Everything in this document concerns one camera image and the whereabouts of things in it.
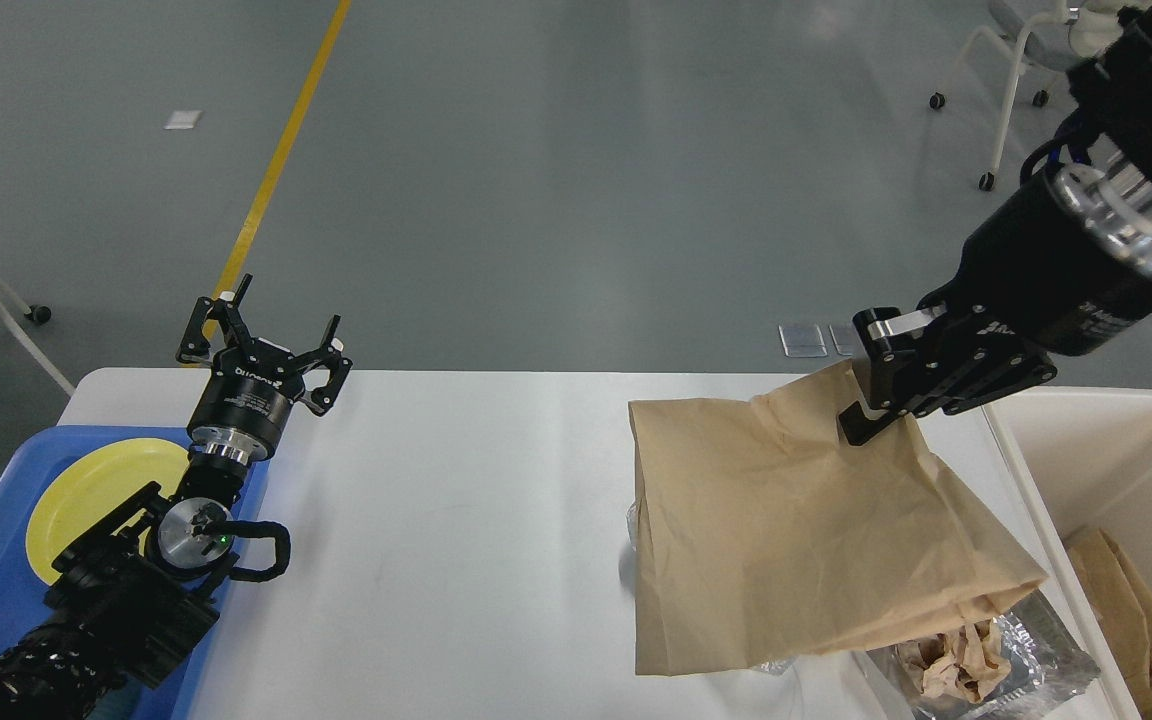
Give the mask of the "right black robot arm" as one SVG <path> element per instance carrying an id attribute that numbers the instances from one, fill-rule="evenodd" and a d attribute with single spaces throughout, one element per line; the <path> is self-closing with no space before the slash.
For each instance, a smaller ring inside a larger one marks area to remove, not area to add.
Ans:
<path id="1" fill-rule="evenodd" d="M 901 416 L 965 414 L 1056 377 L 1152 313 L 1152 5 L 1068 71 L 1070 122 L 968 237 L 950 281 L 904 313 L 854 316 L 854 446 Z"/>

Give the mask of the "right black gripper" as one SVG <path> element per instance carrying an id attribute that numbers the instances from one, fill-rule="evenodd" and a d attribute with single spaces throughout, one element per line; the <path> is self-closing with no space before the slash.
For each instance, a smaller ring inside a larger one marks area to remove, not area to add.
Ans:
<path id="1" fill-rule="evenodd" d="M 1152 182 L 1134 165 L 1064 165 L 1029 179 L 970 234 L 955 275 L 923 304 L 852 316 L 861 395 L 838 414 L 851 446 L 908 415 L 965 414 L 1049 382 L 1058 367 L 1043 350 L 1087 355 L 1152 314 Z M 1043 350 L 995 347 L 973 306 Z"/>

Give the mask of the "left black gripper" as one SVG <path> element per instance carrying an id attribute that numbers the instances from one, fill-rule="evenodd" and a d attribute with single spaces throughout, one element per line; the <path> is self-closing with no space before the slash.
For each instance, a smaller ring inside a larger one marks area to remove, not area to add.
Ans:
<path id="1" fill-rule="evenodd" d="M 255 338 L 242 318 L 241 301 L 252 279 L 243 274 L 233 291 L 197 300 L 175 351 L 180 364 L 210 367 L 200 401 L 185 425 L 191 444 L 237 448 L 243 462 L 275 456 L 296 402 L 311 414 L 329 414 L 353 369 L 338 338 L 340 314 L 326 324 L 319 346 L 285 363 L 285 378 L 248 369 L 274 367 L 280 361 L 279 348 Z M 308 388 L 305 377 L 317 370 L 324 370 L 326 379 Z"/>

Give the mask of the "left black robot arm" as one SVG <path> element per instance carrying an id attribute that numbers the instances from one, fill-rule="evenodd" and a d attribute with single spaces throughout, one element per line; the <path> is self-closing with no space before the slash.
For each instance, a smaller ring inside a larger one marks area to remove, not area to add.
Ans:
<path id="1" fill-rule="evenodd" d="M 175 353 L 209 370 L 177 488 L 146 480 L 52 559 L 50 616 L 0 655 L 0 719 L 86 719 L 128 680 L 161 685 L 218 623 L 223 583 L 270 582 L 291 564 L 289 530 L 238 520 L 234 506 L 293 406 L 328 414 L 353 363 L 339 316 L 302 354 L 253 336 L 241 316 L 250 283 L 197 300 Z"/>

